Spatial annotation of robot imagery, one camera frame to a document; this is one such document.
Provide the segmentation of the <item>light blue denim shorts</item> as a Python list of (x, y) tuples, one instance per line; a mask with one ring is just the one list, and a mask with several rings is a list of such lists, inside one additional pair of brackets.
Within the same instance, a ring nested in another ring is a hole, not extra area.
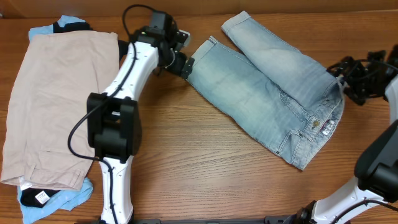
[(306, 168), (342, 117), (341, 82), (246, 12), (221, 28), (234, 48), (209, 37), (193, 54), (189, 84), (254, 140)]

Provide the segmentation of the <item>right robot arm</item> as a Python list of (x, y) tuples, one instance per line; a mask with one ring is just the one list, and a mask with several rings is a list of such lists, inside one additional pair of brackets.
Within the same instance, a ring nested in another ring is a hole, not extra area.
[(361, 154), (354, 176), (329, 197), (312, 201), (295, 215), (275, 223), (349, 223), (366, 210), (383, 206), (396, 210), (397, 201), (397, 47), (369, 52), (366, 59), (345, 57), (327, 71), (343, 79), (347, 95), (357, 105), (371, 98), (389, 104), (389, 127)]

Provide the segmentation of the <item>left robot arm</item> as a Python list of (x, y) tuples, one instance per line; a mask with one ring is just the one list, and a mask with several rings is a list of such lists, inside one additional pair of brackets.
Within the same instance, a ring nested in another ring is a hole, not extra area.
[(193, 58), (181, 49), (190, 43), (190, 33), (144, 27), (137, 40), (127, 47), (127, 54), (116, 78), (104, 92), (91, 93), (87, 99), (88, 144), (100, 159), (103, 176), (103, 211), (101, 223), (132, 223), (132, 160), (141, 145), (142, 127), (138, 100), (150, 74), (164, 67), (187, 78)]

